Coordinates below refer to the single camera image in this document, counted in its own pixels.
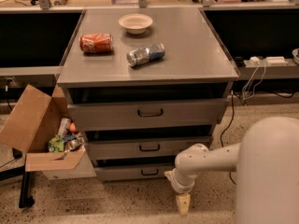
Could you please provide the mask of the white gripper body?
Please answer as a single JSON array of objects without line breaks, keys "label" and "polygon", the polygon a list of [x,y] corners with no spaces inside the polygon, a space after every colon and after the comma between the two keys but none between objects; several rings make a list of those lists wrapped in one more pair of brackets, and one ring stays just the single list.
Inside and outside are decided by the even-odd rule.
[{"label": "white gripper body", "polygon": [[174,191],[178,194],[189,193],[194,184],[197,174],[185,174],[177,168],[170,172],[170,182]]}]

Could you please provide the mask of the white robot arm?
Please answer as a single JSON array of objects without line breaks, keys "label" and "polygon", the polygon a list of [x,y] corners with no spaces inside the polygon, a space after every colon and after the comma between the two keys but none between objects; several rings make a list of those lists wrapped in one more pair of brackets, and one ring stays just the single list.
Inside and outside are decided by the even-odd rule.
[{"label": "white robot arm", "polygon": [[299,224],[299,120],[261,119],[238,144],[210,151],[195,144],[164,175],[188,213],[190,192],[202,172],[236,172],[235,224]]}]

